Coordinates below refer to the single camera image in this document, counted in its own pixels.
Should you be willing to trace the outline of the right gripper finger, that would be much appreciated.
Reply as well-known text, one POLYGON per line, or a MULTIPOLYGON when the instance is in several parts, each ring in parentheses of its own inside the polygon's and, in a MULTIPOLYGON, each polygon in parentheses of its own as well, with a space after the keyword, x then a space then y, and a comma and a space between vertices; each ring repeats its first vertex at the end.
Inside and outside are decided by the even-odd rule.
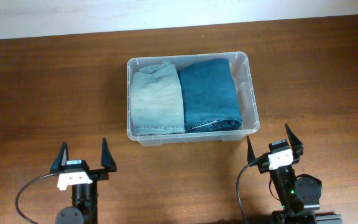
POLYGON ((252 143, 250 137, 247 136, 247 162, 248 164, 254 164, 255 160, 256 158, 252 147, 252 143))
POLYGON ((292 130, 290 129, 290 127, 287 123, 285 123, 285 129, 286 129, 288 140, 290 141, 291 148, 292 148, 293 152, 297 156, 302 156, 303 150, 304 150, 303 143, 292 132, 292 130))

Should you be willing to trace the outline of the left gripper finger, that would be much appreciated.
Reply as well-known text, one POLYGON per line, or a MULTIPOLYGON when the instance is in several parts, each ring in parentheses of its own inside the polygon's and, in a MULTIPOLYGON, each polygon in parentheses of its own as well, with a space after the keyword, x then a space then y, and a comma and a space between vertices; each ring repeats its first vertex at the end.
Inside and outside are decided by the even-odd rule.
POLYGON ((102 142, 102 154, 101 154, 101 165, 107 172, 116 172, 117 165, 112 157, 112 154, 108 148, 107 139, 103 138, 102 142))
POLYGON ((62 142, 59 153, 51 165, 50 173, 59 173, 65 170, 68 161, 68 144, 62 142))

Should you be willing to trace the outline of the medium blue jeans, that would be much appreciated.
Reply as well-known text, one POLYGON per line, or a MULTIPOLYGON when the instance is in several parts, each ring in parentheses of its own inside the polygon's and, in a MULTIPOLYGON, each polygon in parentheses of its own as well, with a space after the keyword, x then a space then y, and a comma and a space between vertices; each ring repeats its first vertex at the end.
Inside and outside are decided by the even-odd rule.
POLYGON ((178 71, 187 133, 232 131, 242 124, 229 60, 215 58, 178 71))

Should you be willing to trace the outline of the light blue jeans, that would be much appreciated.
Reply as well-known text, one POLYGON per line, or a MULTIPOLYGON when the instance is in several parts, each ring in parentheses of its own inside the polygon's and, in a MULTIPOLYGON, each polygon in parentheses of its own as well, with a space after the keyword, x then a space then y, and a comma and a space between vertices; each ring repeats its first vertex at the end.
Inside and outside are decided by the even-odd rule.
POLYGON ((137 136, 185 132, 181 84, 174 64, 166 60, 135 72, 130 113, 137 136))

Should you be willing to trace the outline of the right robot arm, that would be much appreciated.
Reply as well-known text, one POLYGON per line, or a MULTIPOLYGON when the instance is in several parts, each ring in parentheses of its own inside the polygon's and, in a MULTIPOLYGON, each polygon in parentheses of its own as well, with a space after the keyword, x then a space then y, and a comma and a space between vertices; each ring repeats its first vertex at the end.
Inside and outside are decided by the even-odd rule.
POLYGON ((261 174, 268 172, 282 206, 272 212, 270 223, 316 223, 315 211, 320 209, 322 182, 308 174, 296 175, 293 165, 303 155, 303 143, 286 124, 287 139, 271 142, 269 152, 255 157, 247 139, 247 167, 257 166, 261 174))

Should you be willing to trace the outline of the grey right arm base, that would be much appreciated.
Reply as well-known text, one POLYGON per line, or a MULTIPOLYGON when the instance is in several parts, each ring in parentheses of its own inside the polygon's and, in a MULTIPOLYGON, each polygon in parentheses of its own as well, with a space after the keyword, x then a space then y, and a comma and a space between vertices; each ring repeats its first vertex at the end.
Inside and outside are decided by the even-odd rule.
POLYGON ((273 212, 270 223, 273 224, 343 224, 340 214, 324 213, 315 214, 306 211, 296 215, 286 215, 283 212, 273 212))

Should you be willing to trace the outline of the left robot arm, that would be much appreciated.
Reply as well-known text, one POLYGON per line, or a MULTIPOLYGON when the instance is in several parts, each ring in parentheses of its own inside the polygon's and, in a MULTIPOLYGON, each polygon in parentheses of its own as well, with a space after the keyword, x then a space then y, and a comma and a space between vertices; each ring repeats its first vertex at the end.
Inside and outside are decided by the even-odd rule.
POLYGON ((108 180, 109 174, 117 171, 117 165, 104 138, 101 150, 100 169, 90 169, 85 160, 70 160, 68 144, 62 143, 50 173, 58 177, 57 188, 71 187, 71 206, 63 208, 56 216, 56 223, 98 222, 98 182, 108 180))

